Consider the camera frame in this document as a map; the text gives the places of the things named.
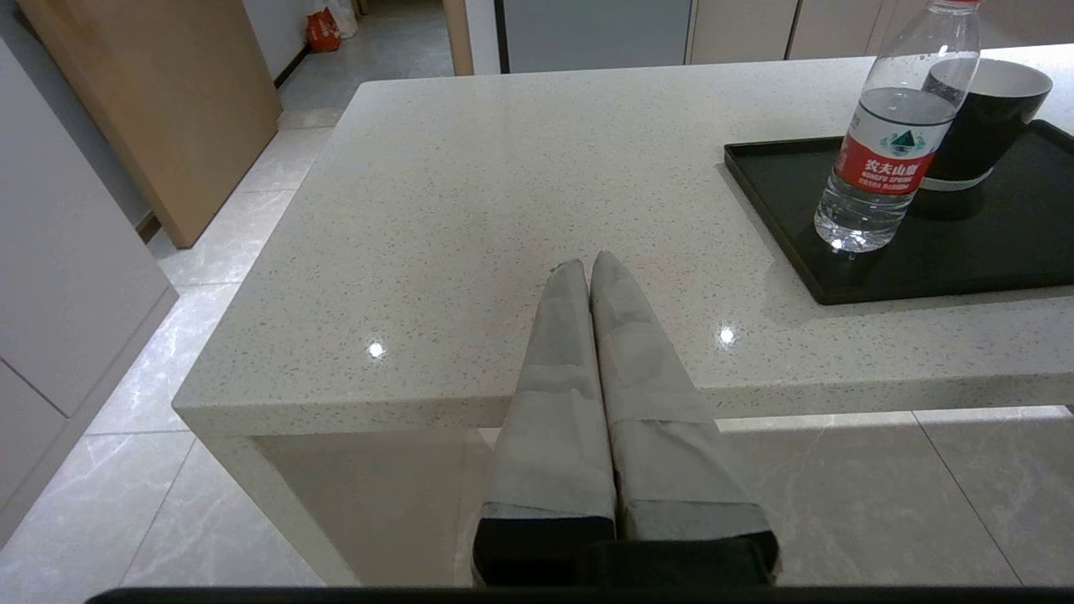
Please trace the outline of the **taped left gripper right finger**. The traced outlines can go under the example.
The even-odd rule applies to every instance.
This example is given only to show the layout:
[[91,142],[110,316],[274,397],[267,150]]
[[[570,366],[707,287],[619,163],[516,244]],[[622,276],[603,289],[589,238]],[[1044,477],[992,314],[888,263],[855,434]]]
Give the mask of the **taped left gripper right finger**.
[[779,541],[737,478],[732,451],[674,344],[628,268],[610,251],[593,264],[590,306],[601,371],[618,536],[649,581],[766,585]]

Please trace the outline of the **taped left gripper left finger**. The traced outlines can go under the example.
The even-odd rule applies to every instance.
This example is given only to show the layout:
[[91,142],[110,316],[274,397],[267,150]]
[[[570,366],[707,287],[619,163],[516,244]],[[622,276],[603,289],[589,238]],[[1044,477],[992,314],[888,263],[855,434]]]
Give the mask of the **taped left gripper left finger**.
[[616,490],[586,268],[550,273],[471,544],[483,587],[570,586],[587,548],[612,542]]

